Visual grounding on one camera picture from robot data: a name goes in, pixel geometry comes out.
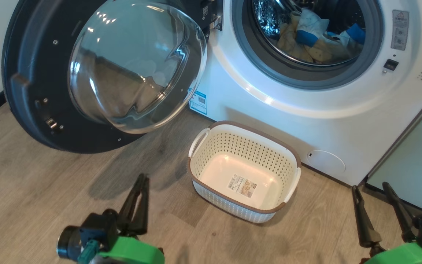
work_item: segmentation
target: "blue cloth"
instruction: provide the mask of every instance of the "blue cloth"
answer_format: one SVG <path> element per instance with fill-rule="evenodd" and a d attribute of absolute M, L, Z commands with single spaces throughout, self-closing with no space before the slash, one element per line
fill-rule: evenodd
<path fill-rule="evenodd" d="M 362 30 L 362 28 L 359 27 L 357 23 L 347 29 L 346 33 L 348 33 L 348 35 L 357 43 L 364 45 L 364 42 L 366 40 L 366 33 L 364 32 L 364 30 Z"/>
<path fill-rule="evenodd" d="M 298 30 L 296 42 L 299 44 L 307 45 L 309 47 L 313 47 L 315 42 L 317 42 L 318 37 L 313 35 L 307 31 Z"/>

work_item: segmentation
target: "laundry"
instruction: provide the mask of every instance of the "laundry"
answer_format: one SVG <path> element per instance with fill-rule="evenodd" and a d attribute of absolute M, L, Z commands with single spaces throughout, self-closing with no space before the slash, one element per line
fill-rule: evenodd
<path fill-rule="evenodd" d="M 292 11 L 291 22 L 280 25 L 277 47 L 291 57 L 305 62 L 331 64 L 356 57 L 362 50 L 365 32 L 356 23 L 335 34 L 330 23 L 309 9 Z"/>

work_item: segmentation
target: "washing machine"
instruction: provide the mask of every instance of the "washing machine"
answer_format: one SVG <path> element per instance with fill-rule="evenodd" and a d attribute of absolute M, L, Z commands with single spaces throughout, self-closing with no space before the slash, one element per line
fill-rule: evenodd
<path fill-rule="evenodd" d="M 326 63 L 288 55 L 276 42 L 285 2 L 335 33 L 357 23 L 362 50 Z M 422 1 L 225 0 L 190 108 L 271 134 L 304 164 L 359 184 L 422 109 Z"/>
<path fill-rule="evenodd" d="M 301 44 L 307 12 L 325 27 Z M 65 151 L 124 146 L 189 106 L 358 184 L 422 108 L 422 1 L 6 0 L 0 29 L 11 111 Z"/>

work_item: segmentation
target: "wooden floor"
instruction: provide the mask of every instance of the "wooden floor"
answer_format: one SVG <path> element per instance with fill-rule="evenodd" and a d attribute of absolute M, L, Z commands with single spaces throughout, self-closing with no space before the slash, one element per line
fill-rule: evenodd
<path fill-rule="evenodd" d="M 140 239 L 163 247 L 166 262 L 357 264 L 349 188 L 303 168 L 288 205 L 256 225 L 210 205 L 186 170 L 192 140 L 211 122 L 190 111 L 140 140 L 102 154 L 45 147 L 0 108 L 0 264 L 70 263 L 56 255 L 60 232 L 89 212 L 119 209 L 140 172 L 151 177 L 149 232 Z M 364 194 L 384 247 L 401 244 L 390 205 Z"/>

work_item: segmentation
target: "laundry basket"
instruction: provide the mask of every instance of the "laundry basket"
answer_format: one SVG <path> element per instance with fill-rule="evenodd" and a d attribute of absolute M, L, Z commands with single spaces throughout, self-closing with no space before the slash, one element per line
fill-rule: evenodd
<path fill-rule="evenodd" d="M 223 121 L 197 135 L 189 171 L 204 199 L 237 217 L 263 223 L 291 198 L 300 178 L 300 158 L 269 135 Z"/>

